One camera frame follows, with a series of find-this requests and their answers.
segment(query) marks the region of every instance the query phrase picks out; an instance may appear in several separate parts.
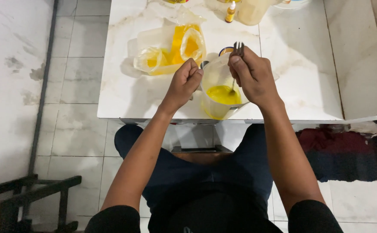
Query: thigh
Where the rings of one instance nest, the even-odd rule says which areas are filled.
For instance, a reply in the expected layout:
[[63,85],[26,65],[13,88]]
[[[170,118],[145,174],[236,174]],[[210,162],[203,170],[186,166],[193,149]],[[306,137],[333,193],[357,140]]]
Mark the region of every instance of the thigh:
[[263,124],[252,124],[233,155],[213,168],[215,181],[249,187],[268,200],[273,179],[266,151]]
[[[125,159],[142,132],[143,129],[137,125],[125,125],[117,131],[115,148],[122,158]],[[197,176],[201,176],[202,180],[198,180],[199,182],[205,181],[208,174],[211,176],[211,173],[207,172],[207,167],[179,159],[161,148],[154,171],[144,188],[143,197],[147,200],[148,207],[153,208],[167,190],[185,181],[197,182],[192,180]]]

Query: plastic measuring cup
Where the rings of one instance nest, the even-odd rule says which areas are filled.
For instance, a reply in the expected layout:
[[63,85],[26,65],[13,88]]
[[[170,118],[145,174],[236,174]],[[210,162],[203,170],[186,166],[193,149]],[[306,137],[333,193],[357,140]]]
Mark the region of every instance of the plastic measuring cup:
[[207,95],[207,90],[211,87],[225,85],[232,88],[233,77],[230,73],[227,61],[230,53],[211,61],[204,67],[204,75],[200,86],[202,89],[202,106],[207,115],[216,120],[225,120],[232,116],[239,108],[247,104],[249,101],[244,95],[242,88],[234,83],[234,90],[240,93],[241,104],[222,104],[214,101]]

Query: orange bottle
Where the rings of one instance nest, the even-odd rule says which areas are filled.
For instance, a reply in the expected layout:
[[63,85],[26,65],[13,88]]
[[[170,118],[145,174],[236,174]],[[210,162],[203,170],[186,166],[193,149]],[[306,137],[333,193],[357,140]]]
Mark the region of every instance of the orange bottle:
[[234,18],[234,13],[236,12],[236,3],[233,1],[232,4],[230,4],[230,7],[227,8],[227,15],[225,18],[226,23],[231,23]]

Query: sleeve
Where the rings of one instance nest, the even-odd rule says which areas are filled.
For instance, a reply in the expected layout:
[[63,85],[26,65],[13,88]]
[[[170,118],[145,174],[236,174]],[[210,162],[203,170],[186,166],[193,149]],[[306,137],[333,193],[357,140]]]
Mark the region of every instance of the sleeve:
[[85,233],[139,233],[139,213],[130,206],[112,206],[91,218]]
[[331,210],[322,202],[304,200],[296,203],[289,212],[289,233],[342,233]]

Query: bottle cap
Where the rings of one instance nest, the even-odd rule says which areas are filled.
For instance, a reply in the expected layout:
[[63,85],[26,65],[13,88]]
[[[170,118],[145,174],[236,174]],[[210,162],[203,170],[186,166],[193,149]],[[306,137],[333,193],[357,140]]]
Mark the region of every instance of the bottle cap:
[[232,4],[230,4],[230,9],[235,9],[236,8],[236,3],[233,1]]

